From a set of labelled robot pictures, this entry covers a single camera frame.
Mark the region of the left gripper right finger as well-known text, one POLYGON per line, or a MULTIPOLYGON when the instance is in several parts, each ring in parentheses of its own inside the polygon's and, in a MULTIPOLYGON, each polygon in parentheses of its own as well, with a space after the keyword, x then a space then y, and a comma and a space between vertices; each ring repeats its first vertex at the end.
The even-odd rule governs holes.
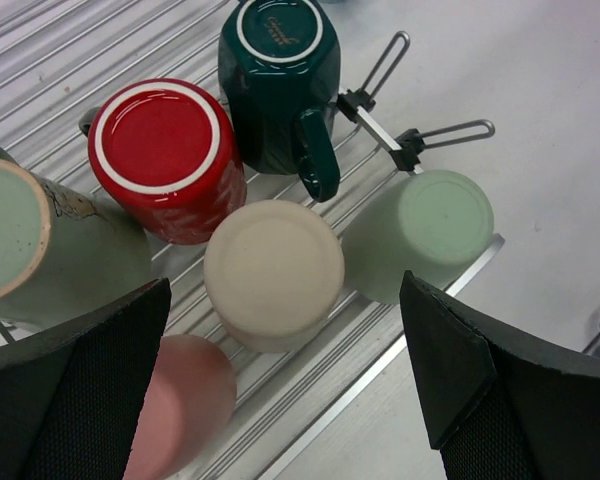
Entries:
POLYGON ((403 276, 400 310, 429 444, 450 479, 600 479, 600 358, 403 276))

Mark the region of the beige tumbler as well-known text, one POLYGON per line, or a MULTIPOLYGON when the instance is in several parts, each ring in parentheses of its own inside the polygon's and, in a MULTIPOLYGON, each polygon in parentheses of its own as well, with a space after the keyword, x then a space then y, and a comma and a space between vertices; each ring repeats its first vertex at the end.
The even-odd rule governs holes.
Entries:
POLYGON ((324 327, 344 283, 340 241, 313 210, 251 203, 213 233, 204 283, 226 332, 247 349, 297 350, 324 327))

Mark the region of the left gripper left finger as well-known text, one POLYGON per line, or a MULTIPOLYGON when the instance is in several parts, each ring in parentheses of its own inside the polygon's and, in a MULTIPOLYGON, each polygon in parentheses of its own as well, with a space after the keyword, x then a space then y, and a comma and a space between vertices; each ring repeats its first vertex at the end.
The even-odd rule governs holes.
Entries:
POLYGON ((0 347, 0 479, 120 479, 171 305, 156 279, 0 347))

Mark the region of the pink tumbler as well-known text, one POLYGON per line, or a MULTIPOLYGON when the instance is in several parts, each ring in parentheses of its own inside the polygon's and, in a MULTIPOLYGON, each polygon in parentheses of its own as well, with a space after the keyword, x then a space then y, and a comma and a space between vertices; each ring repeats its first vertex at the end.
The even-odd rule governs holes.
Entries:
POLYGON ((126 479, 166 479, 191 463, 231 418, 237 382, 225 353, 193 335, 161 339, 126 479))

